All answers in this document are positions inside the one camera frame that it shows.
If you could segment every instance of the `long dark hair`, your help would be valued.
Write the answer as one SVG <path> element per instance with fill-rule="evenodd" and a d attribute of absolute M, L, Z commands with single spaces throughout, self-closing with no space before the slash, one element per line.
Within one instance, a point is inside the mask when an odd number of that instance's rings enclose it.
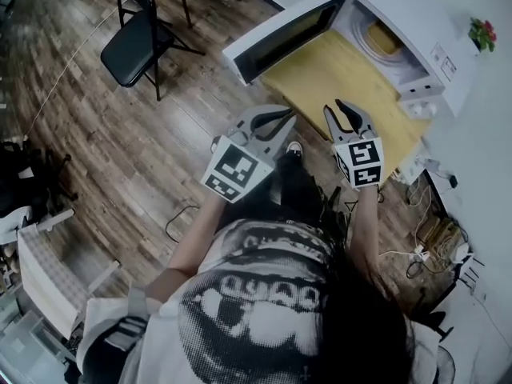
<path fill-rule="evenodd" d="M 342 247 L 326 264 L 315 382 L 408 383 L 414 337 L 376 272 L 357 269 Z"/>

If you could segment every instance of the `person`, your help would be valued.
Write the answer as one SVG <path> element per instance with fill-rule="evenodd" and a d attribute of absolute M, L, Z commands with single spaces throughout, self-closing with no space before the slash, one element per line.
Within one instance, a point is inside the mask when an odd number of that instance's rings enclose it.
<path fill-rule="evenodd" d="M 298 142 L 239 202 L 210 194 L 146 287 L 161 305 L 136 382 L 408 382 L 412 337 L 378 276 L 377 203 L 376 186 L 360 190 L 345 247 Z"/>

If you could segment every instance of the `open microwave door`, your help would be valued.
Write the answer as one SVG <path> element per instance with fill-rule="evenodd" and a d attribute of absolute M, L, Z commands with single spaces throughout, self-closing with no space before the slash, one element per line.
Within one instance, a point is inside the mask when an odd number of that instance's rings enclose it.
<path fill-rule="evenodd" d="M 245 84 L 297 48 L 327 31 L 345 0 L 304 0 L 228 46 L 222 52 L 229 67 Z"/>

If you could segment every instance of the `table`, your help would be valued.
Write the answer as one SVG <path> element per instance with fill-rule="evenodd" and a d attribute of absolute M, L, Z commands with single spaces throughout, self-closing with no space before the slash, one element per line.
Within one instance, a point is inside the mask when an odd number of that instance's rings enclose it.
<path fill-rule="evenodd" d="M 410 119 L 397 103 L 398 92 L 386 77 L 335 30 L 318 36 L 268 69 L 262 80 L 300 111 L 325 139 L 331 139 L 323 114 L 325 104 L 337 113 L 346 128 L 350 125 L 338 111 L 336 98 L 368 112 L 382 138 L 384 180 L 430 125 L 429 120 Z"/>

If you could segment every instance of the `white microwave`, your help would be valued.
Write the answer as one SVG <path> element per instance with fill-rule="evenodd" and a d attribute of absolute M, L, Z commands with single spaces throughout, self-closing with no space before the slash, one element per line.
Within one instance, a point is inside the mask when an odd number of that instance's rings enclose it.
<path fill-rule="evenodd" d="M 467 34 L 457 36 L 436 0 L 303 0 L 255 27 L 223 54 L 249 84 L 329 29 L 386 76 L 412 118 L 432 118 L 440 110 L 459 113 L 476 74 L 478 51 Z M 372 33 L 392 36 L 387 41 L 396 44 L 383 50 Z"/>

